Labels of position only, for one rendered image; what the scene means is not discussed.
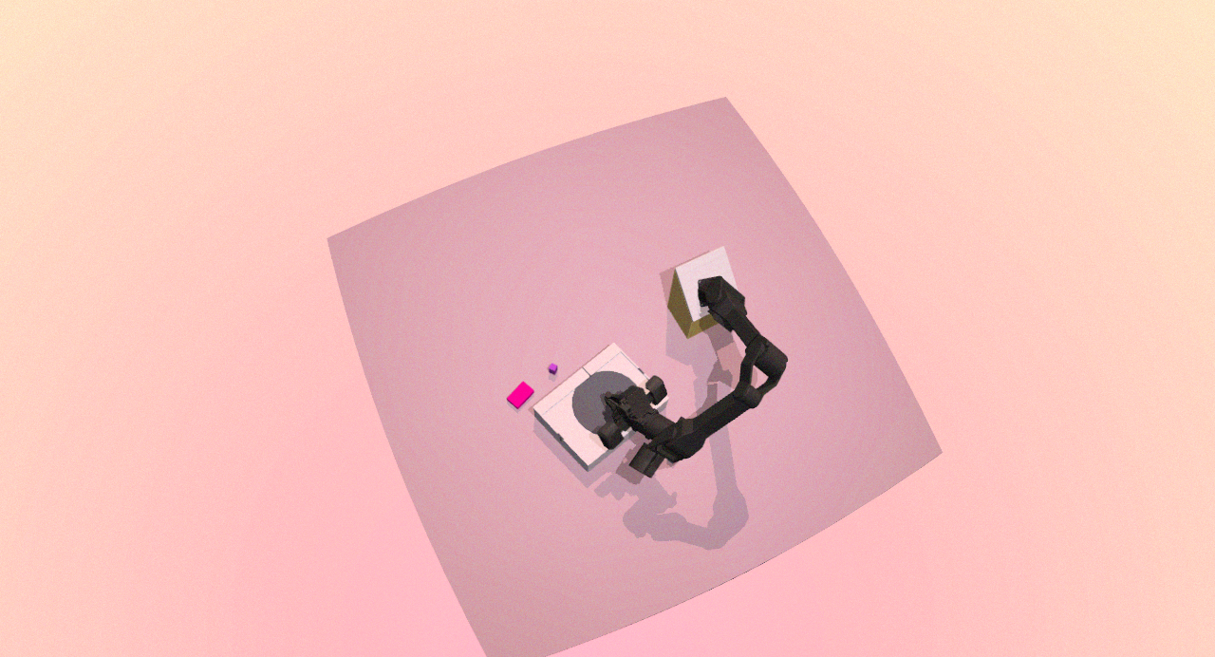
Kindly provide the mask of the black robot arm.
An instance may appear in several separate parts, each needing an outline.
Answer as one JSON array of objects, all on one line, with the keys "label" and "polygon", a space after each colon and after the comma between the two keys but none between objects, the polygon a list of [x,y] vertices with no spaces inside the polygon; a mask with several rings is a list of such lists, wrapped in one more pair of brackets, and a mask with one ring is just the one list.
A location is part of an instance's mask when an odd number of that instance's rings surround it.
[{"label": "black robot arm", "polygon": [[[637,451],[629,464],[631,468],[635,468],[637,471],[650,478],[654,477],[657,468],[663,465],[665,459],[680,461],[693,457],[696,451],[702,451],[703,441],[714,435],[718,429],[740,418],[742,412],[748,410],[750,407],[761,404],[762,397],[778,386],[787,366],[784,351],[762,336],[755,324],[746,318],[745,296],[731,288],[730,282],[723,279],[723,276],[697,282],[701,306],[708,306],[712,318],[728,332],[733,329],[745,342],[746,355],[740,364],[740,381],[738,381],[738,387],[731,390],[731,393],[708,407],[707,410],[701,412],[697,418],[680,418],[679,421],[671,421],[668,418],[660,417],[650,424],[648,436],[652,438],[652,442],[642,444],[642,449]],[[759,387],[751,386],[755,367],[761,368],[768,376],[767,383]],[[650,414],[655,412],[654,407],[649,404],[645,390],[635,387],[635,385],[631,385],[620,393],[616,409],[627,421],[637,424],[644,420],[643,417],[648,412]]]}]

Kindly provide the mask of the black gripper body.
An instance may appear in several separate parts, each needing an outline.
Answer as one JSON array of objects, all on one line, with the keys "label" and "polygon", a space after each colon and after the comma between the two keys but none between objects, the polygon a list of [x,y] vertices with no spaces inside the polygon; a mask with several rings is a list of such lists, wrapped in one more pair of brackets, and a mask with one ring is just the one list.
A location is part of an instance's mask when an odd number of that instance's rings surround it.
[{"label": "black gripper body", "polygon": [[[646,393],[649,404],[651,403],[659,404],[659,402],[665,400],[665,396],[667,396],[667,390],[665,390],[663,379],[659,379],[659,376],[656,375],[651,376],[651,379],[649,379],[649,381],[645,383],[645,387],[649,390],[649,393]],[[600,438],[601,444],[604,444],[605,448],[608,448],[608,451],[614,451],[616,446],[618,446],[618,443],[621,443],[621,441],[625,440],[625,435],[622,435],[622,432],[626,432],[628,427],[632,427],[633,431],[642,432],[644,437],[649,438],[648,431],[650,424],[655,419],[662,417],[661,414],[659,414],[656,407],[654,407],[654,409],[655,409],[654,414],[650,414],[650,412],[648,412],[648,414],[643,417],[644,420],[638,424],[634,421],[627,421],[620,414],[617,415],[617,418],[615,418],[615,421],[617,421],[616,424],[614,421],[605,421],[604,426],[599,427],[597,431],[597,435]]]}]

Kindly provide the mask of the magenta rectangular block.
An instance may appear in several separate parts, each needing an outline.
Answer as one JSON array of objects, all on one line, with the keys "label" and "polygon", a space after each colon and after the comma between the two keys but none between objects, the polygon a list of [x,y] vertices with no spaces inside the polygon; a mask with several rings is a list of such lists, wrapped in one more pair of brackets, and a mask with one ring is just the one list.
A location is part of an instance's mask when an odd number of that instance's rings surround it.
[{"label": "magenta rectangular block", "polygon": [[513,406],[519,407],[524,404],[533,395],[533,389],[529,387],[529,384],[520,384],[519,387],[513,390],[512,396],[507,401],[512,402]]}]

